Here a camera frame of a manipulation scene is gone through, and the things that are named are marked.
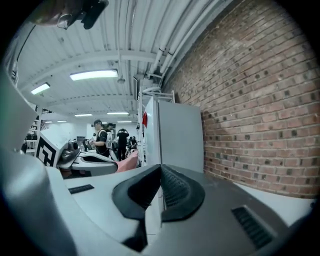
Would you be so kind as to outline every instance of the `black vent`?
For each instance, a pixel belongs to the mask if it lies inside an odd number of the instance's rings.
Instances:
[[[161,187],[167,208],[180,204],[190,193],[187,182],[164,168],[161,173]]]
[[[260,249],[271,242],[272,236],[258,221],[252,217],[247,208],[242,206],[231,211],[248,237],[253,242],[256,249]]]

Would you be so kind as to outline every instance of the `pink object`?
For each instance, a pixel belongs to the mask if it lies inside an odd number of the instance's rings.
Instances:
[[[134,151],[127,159],[120,162],[116,162],[118,170],[116,173],[121,173],[129,170],[133,170],[137,167],[138,162],[138,151]]]

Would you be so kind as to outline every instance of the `ceiling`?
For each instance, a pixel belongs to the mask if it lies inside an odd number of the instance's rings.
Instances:
[[[140,85],[148,77],[153,78],[148,72],[167,26],[183,1],[109,0],[108,7],[90,30],[85,30],[79,21],[67,30],[37,25],[18,59],[18,89],[29,102],[65,117],[90,113],[94,119],[106,116],[106,112],[126,111],[130,113],[127,119],[137,119],[134,77],[141,81]],[[172,31],[169,45],[197,3],[198,0],[190,1]],[[24,34],[31,28],[26,26]],[[167,52],[160,58],[159,65]],[[117,83],[119,77],[79,81],[69,77],[72,73],[101,69],[117,69],[125,83]],[[154,82],[147,81],[147,84],[154,86]],[[49,83],[50,89],[32,95],[31,91],[43,83]]]

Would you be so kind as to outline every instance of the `white wall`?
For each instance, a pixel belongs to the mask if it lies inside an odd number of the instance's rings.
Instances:
[[[62,136],[66,136],[71,140],[76,139],[77,136],[87,135],[87,124],[84,122],[46,123],[45,126],[48,129],[54,129],[56,133],[61,134]]]

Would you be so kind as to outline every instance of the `white robot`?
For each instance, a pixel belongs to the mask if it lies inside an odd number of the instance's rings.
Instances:
[[[238,256],[266,252],[288,233],[269,207],[202,172],[155,164],[115,173],[114,161],[56,141],[49,130],[39,138],[36,157],[21,154],[17,149],[37,114],[3,66],[0,81],[0,102],[9,103],[0,117],[1,192],[8,211],[43,254]],[[91,176],[63,179],[56,167]],[[161,229],[148,243],[146,210],[160,187]]]

